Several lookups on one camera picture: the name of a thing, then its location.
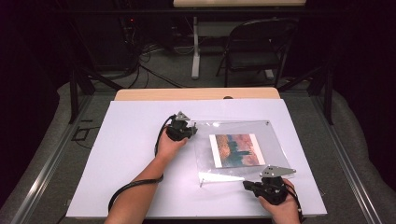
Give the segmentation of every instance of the painting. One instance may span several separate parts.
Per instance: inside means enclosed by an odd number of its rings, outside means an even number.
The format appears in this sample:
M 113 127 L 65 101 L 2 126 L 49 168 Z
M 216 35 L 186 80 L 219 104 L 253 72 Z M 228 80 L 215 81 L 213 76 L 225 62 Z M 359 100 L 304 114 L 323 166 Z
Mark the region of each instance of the painting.
M 210 134 L 209 138 L 216 168 L 265 164 L 253 133 Z

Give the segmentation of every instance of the acrylic photo frame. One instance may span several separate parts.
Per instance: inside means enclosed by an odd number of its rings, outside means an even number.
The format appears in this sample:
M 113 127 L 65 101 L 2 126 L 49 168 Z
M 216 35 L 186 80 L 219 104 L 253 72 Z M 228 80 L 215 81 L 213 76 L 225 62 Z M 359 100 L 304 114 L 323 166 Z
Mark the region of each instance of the acrylic photo frame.
M 261 181 L 260 172 L 265 164 L 290 168 L 270 120 L 192 120 L 198 132 L 194 150 L 200 185 L 208 182 Z M 216 167 L 213 153 L 213 135 L 253 134 L 259 145 L 264 165 Z

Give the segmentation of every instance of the forearm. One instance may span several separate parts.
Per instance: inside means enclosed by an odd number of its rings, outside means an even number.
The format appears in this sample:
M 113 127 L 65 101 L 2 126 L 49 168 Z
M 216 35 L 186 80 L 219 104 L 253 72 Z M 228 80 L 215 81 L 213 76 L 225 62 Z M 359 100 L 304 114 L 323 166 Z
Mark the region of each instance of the forearm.
M 133 181 L 158 179 L 168 161 L 154 159 Z M 106 223 L 142 223 L 158 184 L 136 186 L 125 190 L 114 202 Z

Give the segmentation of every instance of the chair seat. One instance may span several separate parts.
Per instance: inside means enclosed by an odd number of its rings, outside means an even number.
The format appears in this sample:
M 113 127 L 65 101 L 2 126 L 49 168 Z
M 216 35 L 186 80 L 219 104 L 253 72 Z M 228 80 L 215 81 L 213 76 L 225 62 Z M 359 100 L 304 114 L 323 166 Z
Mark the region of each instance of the chair seat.
M 254 71 L 279 67 L 279 59 L 274 52 L 233 52 L 229 54 L 228 63 L 232 71 Z

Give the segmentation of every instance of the postcard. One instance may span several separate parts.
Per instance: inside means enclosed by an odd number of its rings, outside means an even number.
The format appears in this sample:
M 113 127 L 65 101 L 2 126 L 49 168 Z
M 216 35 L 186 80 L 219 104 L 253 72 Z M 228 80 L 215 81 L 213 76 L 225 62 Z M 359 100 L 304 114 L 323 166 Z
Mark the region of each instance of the postcard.
M 216 168 L 264 165 L 254 133 L 210 134 Z

